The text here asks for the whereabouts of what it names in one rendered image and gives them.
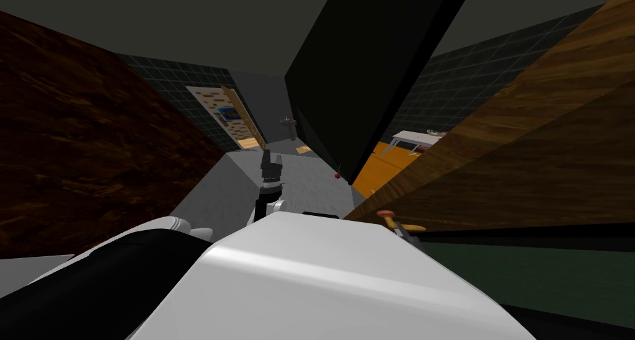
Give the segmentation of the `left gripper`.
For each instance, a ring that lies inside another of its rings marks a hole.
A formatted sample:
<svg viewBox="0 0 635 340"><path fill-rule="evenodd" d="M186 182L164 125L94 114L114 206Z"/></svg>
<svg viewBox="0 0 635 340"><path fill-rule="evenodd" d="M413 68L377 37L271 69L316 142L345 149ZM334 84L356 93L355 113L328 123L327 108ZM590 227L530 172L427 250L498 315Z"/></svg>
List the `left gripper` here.
<svg viewBox="0 0 635 340"><path fill-rule="evenodd" d="M276 155L275 161L272 163L270 151L263 150L260 168L264 183L280 182L282 167L282 156L280 154Z"/></svg>

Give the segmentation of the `open light wooden door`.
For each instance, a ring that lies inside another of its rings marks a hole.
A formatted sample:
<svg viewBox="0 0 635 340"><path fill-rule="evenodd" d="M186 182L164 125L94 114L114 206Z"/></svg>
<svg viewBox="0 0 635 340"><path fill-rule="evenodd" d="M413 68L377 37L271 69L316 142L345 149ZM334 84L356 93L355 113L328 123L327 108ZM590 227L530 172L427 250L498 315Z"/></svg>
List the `open light wooden door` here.
<svg viewBox="0 0 635 340"><path fill-rule="evenodd" d="M252 133L252 136L255 138L256 142L259 144L261 149L264 151L266 147L265 140L260 134L260 132L258 131L252 117L249 115L248 111L246 110L244 104L239 99L236 92L233 89L227 88L226 86L221 86L221 88L223 92L227 95L233 107L237 110L241 119L244 121L244 124L247 127L247 129Z"/></svg>

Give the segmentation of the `black door leaf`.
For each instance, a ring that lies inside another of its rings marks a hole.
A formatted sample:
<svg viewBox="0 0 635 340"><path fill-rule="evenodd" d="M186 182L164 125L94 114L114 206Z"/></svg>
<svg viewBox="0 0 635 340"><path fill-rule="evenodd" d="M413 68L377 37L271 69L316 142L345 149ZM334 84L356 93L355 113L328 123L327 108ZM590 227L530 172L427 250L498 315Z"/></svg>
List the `black door leaf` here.
<svg viewBox="0 0 635 340"><path fill-rule="evenodd" d="M299 138L349 184L465 1L326 1L285 84Z"/></svg>

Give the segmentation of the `brown wooden door leaf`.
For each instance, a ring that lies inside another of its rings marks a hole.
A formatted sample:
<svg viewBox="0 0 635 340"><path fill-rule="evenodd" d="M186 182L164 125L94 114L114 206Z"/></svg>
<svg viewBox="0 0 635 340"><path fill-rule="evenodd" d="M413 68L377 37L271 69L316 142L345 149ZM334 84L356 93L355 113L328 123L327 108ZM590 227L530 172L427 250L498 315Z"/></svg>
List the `brown wooden door leaf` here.
<svg viewBox="0 0 635 340"><path fill-rule="evenodd" d="M610 0L347 216L429 231L635 221L635 0Z"/></svg>

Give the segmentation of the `white table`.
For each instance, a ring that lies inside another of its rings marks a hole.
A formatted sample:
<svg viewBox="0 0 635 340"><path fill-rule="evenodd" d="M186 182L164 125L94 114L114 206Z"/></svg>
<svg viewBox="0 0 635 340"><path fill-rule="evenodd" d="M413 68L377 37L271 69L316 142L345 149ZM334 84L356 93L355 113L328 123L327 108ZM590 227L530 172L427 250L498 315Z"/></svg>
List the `white table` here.
<svg viewBox="0 0 635 340"><path fill-rule="evenodd" d="M413 144L414 147L408 153L408 156L416 156L416 150L420 146L431 147L434 143L436 143L440 138L445 136L446 133L443 132L434 132L433 130L427 130L425 133L418 132L410 132L403 130L392 136L391 142L386 147L385 151L381 154L381 157L386 156L386 154L397 147L399 142L405 142Z"/></svg>

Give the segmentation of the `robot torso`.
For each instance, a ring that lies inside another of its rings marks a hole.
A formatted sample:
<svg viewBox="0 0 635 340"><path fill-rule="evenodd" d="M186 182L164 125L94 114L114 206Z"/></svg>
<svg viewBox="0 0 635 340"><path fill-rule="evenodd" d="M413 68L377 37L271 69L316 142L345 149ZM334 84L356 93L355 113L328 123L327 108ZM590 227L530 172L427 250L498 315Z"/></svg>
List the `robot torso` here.
<svg viewBox="0 0 635 340"><path fill-rule="evenodd" d="M273 213L215 242L128 340L536 340L387 228Z"/></svg>

